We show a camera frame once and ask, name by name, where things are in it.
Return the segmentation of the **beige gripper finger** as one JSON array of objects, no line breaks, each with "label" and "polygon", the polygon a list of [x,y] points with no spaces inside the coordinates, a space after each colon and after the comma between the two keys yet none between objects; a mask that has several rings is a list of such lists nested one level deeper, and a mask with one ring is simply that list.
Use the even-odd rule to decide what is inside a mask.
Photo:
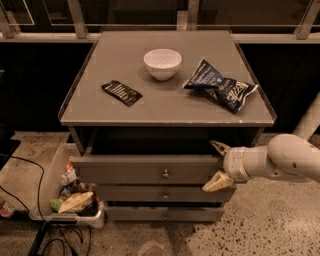
[{"label": "beige gripper finger", "polygon": [[202,187],[202,190],[205,192],[214,192],[224,189],[233,183],[234,179],[232,177],[222,171],[217,171],[211,180]]},{"label": "beige gripper finger", "polygon": [[231,147],[216,140],[210,140],[210,144],[219,152],[220,155],[225,156],[230,150]]}]

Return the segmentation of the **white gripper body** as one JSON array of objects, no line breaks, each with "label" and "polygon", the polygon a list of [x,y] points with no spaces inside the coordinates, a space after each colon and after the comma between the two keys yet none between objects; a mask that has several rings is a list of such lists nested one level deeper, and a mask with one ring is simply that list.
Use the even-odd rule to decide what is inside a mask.
[{"label": "white gripper body", "polygon": [[245,147],[231,148],[223,159],[223,168],[226,174],[236,182],[245,182],[249,180],[249,175],[244,168]]}]

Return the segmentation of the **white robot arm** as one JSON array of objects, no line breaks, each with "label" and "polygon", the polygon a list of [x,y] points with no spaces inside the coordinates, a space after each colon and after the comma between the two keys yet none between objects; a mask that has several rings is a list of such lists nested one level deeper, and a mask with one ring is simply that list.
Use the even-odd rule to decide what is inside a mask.
[{"label": "white robot arm", "polygon": [[202,190],[214,192],[255,177],[286,182],[320,182],[320,150],[308,141],[319,125],[320,93],[292,134],[277,135],[266,146],[231,148],[211,141],[223,156],[223,169],[217,171]]}]

